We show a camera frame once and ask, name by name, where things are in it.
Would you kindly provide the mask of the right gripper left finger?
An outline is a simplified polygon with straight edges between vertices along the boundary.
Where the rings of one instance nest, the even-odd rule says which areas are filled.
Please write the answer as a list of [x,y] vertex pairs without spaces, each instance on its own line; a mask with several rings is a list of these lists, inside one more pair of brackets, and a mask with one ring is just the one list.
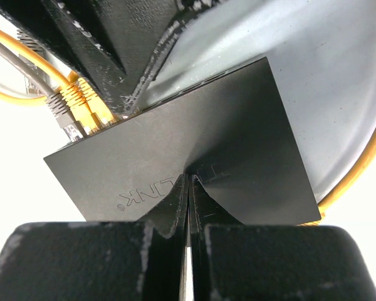
[[0,300],[183,300],[188,177],[136,221],[26,223],[0,254]]

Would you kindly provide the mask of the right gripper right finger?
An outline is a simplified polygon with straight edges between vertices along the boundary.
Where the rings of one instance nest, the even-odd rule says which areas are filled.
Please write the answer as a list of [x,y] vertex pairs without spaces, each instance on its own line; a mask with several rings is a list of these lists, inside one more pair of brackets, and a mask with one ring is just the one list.
[[196,176],[188,197],[195,300],[376,300],[345,230],[242,224]]

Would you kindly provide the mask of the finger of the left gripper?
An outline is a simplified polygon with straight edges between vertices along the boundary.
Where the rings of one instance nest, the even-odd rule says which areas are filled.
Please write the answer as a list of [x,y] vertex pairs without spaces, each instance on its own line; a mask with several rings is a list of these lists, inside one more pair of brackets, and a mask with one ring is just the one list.
[[0,15],[84,78],[118,116],[136,105],[124,66],[87,1],[0,1]]
[[200,15],[217,5],[219,1],[193,1],[190,6],[187,4],[172,18],[150,54],[147,66],[138,79],[137,85],[129,95],[123,96],[123,108],[120,109],[119,116],[132,115],[136,111],[139,98],[148,85],[155,80],[181,34]]

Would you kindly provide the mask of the black network switch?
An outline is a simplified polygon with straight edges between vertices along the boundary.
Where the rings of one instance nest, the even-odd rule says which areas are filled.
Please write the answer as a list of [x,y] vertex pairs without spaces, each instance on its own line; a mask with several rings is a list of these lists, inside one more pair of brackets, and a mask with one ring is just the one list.
[[133,221],[181,174],[244,224],[320,212],[267,58],[218,75],[45,163],[88,221]]

